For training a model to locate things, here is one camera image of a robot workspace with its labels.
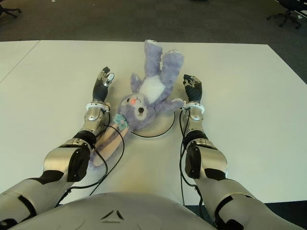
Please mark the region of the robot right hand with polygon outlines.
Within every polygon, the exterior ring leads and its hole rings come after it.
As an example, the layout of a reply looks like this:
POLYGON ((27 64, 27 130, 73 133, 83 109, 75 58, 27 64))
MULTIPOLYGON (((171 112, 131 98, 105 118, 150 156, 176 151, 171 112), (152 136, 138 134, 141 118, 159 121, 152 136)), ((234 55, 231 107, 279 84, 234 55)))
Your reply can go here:
POLYGON ((202 98, 201 81, 195 76, 184 74, 183 85, 189 102, 200 103, 202 98))

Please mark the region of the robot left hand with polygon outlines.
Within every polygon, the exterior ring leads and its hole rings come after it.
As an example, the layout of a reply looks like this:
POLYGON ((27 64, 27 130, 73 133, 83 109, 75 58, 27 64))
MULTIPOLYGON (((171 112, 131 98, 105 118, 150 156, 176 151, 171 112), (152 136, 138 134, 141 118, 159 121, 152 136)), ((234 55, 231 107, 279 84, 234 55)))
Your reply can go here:
POLYGON ((108 87, 112 83, 115 74, 110 72, 109 67, 104 67, 99 73, 94 88, 93 88, 93 100, 104 102, 107 94, 108 87))

